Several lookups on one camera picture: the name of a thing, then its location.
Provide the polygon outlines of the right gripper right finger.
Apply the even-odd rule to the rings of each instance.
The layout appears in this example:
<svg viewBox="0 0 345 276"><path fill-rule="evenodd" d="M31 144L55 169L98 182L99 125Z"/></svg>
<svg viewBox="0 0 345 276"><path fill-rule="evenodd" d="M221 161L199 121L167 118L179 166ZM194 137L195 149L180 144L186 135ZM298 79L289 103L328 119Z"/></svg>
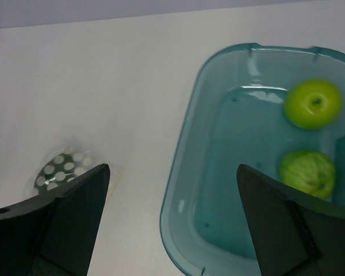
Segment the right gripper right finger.
<svg viewBox="0 0 345 276"><path fill-rule="evenodd" d="M345 208L241 164L237 185L262 275L345 275Z"/></svg>

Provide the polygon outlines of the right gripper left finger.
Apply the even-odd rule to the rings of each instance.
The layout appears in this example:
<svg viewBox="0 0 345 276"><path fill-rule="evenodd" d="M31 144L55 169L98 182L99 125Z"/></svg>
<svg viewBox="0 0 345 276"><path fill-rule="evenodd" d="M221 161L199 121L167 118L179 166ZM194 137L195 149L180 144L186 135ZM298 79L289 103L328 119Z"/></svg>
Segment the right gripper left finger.
<svg viewBox="0 0 345 276"><path fill-rule="evenodd" d="M0 275L87 275L110 181L100 164L0 208Z"/></svg>

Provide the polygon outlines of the dark green avocado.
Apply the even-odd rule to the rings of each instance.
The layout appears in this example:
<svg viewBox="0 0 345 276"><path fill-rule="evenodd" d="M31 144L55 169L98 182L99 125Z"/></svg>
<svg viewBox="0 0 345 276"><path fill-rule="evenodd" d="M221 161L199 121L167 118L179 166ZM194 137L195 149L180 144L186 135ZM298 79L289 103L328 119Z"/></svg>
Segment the dark green avocado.
<svg viewBox="0 0 345 276"><path fill-rule="evenodd" d="M91 169L94 158L85 152L67 147L57 154L37 173L32 194L34 196L63 186Z"/></svg>

